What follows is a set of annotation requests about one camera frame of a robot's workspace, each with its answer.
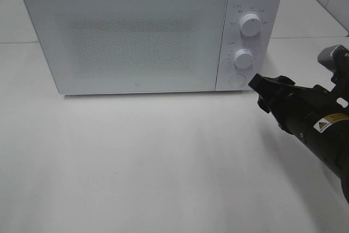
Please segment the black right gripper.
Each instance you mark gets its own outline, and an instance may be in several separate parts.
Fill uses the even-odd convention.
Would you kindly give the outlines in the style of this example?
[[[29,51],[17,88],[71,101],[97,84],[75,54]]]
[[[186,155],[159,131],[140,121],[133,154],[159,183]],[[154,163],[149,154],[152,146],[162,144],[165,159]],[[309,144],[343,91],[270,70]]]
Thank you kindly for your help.
[[[248,86],[258,93],[258,106],[272,113],[284,131],[298,138],[311,132],[323,134],[336,124],[348,122],[348,106],[338,103],[345,95],[337,94],[336,87],[331,91],[320,85],[300,87],[283,75],[272,78],[260,74]]]

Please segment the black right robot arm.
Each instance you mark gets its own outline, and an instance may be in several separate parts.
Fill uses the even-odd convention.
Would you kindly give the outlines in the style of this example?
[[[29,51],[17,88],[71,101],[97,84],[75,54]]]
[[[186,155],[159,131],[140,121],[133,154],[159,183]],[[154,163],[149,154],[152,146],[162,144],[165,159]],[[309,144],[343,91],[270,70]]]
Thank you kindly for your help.
[[[294,135],[341,181],[348,197],[348,110],[320,85],[300,87],[286,76],[256,74],[249,86],[258,105],[278,126]]]

